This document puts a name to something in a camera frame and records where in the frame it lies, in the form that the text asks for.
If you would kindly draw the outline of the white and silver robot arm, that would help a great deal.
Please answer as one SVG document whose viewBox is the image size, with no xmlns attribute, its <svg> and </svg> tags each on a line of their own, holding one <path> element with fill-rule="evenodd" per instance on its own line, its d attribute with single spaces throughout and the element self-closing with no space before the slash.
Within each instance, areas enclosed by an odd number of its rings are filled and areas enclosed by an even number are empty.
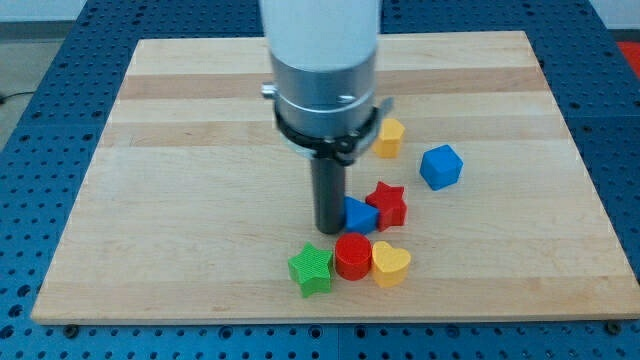
<svg viewBox="0 0 640 360">
<path fill-rule="evenodd" d="M 311 160 L 349 166 L 393 107 L 376 95 L 380 0 L 261 0 L 279 131 Z"/>
</svg>

